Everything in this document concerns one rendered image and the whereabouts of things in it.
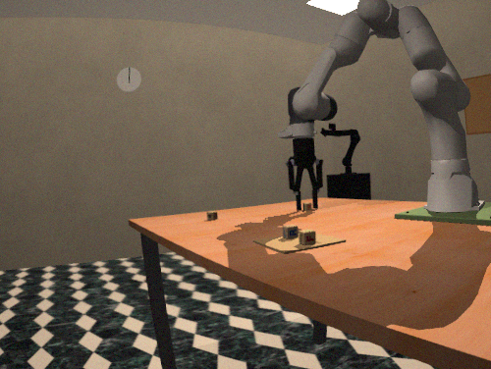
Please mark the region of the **tan flat mat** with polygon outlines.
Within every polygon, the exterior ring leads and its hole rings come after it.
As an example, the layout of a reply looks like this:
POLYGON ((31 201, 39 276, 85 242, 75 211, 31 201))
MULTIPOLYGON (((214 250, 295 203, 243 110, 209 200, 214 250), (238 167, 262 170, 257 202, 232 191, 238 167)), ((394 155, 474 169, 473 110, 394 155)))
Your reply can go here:
POLYGON ((308 250, 312 248, 337 244, 346 241, 347 241, 346 239, 342 239, 342 238, 329 237, 321 234, 316 234, 316 244, 310 244, 310 245, 300 244, 298 237, 287 239, 284 238, 283 236, 256 239, 253 242, 268 247, 270 249, 276 250, 278 252, 287 254, 287 253, 298 252, 298 251, 308 250))

